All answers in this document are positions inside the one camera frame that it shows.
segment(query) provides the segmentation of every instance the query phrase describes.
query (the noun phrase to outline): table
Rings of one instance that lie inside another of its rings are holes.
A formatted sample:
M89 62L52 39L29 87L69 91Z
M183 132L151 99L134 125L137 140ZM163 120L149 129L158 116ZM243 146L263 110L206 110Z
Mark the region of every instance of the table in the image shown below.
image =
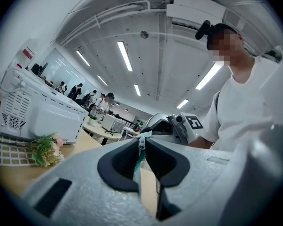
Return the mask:
M113 132L113 135L106 133L107 130L102 128L101 124L99 124L99 123L96 123L95 126L92 126L92 125L88 124L87 122L85 122L83 124L83 129L85 131L87 131L91 137L93 137L94 134L97 135L97 136L100 136L100 137L104 137L104 139L102 141L102 145L105 145L107 143L108 139L120 140L120 138L122 138L121 133L114 133Z
M100 147L100 143L90 137L85 131L81 131L78 137L77 143L75 145L63 145L61 152L64 157L70 157L74 154L90 150L93 148ZM14 192L17 195L21 195L22 192L32 184L39 176L41 176L46 171L50 170L52 167L37 167L37 166L27 166L27 167L3 167L0 166L0 184Z
M140 135L140 132L134 131L132 128L129 128L129 127L124 127L121 134L123 134L124 131L126 131L126 135L125 135L124 140L126 140L128 134L131 134L131 135L134 135L134 136Z

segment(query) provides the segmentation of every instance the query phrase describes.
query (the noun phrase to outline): ceiling light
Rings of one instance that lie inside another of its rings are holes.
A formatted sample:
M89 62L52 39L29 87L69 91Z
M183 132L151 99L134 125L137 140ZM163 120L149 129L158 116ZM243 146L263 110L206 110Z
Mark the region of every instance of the ceiling light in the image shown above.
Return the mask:
M73 71L71 73L73 73L77 78L79 78L79 76L77 76Z
M105 85L108 85L99 75L98 75L98 77Z
M179 105L178 105L178 109L180 109L181 107L183 107L186 103L188 103L189 101L187 99L184 99L183 102L181 102Z
M141 96L140 94L140 90L138 89L138 85L134 85L135 89L136 89L136 93L138 96Z
M76 52L77 52L77 54L82 58L82 60L83 60L88 66L90 66L90 64L89 64L89 63L87 62L87 60L83 57L83 55L81 55L80 51L77 50Z
M64 66L66 66L59 58L58 58L58 60L59 60Z
M55 60L55 61L57 62L58 65L60 65L57 60ZM60 66L62 66L62 65L60 65Z
M200 83L196 86L196 89L198 90L202 89L213 78L213 76L221 69L222 66L223 66L222 61L216 61L213 67L206 74L206 76L204 76L202 81L200 81Z
M129 71L133 71L130 60L129 60L129 56L127 54L126 48L125 48L125 44L123 41L121 42L117 42L119 49L121 50L122 56L124 58L124 61L126 63L126 66L128 68Z

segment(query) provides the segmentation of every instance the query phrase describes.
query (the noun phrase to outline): white wire rack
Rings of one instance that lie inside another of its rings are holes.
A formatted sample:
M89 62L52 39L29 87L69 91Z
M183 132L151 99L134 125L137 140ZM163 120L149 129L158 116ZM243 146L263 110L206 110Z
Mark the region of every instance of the white wire rack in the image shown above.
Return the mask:
M0 136L0 141L5 143L23 142L2 136ZM30 149L0 143L0 166L24 167L35 165Z

